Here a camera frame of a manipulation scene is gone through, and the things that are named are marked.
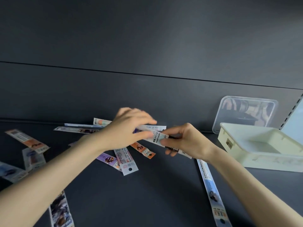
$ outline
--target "gray wall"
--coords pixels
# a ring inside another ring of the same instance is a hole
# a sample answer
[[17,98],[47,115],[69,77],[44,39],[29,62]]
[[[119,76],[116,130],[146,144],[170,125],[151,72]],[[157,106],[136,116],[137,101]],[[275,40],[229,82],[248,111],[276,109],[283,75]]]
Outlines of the gray wall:
[[0,0],[0,61],[303,89],[302,0]]
[[159,125],[211,130],[226,95],[275,99],[279,128],[303,90],[137,74],[0,63],[0,118],[92,123],[119,107],[149,112]]

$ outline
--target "black countertop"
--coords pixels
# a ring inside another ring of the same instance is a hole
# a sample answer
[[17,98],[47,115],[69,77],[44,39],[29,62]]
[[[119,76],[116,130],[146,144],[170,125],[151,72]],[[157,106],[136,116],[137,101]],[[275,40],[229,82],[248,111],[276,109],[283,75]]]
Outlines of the black countertop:
[[[17,128],[51,148],[46,161],[63,152],[81,134],[53,131],[55,125],[0,123],[0,161],[24,169],[22,143],[4,133]],[[217,135],[205,133],[222,147]],[[94,160],[65,189],[75,226],[215,226],[207,193],[196,160],[164,154],[164,148],[146,141],[142,145],[155,152],[150,160],[128,147],[139,171],[123,176],[114,168]],[[209,166],[229,219],[236,226],[254,226],[248,214],[218,172]],[[303,215],[301,196],[303,175],[248,168],[267,188]],[[0,189],[10,182],[0,178]],[[50,226],[48,211],[35,225]]]

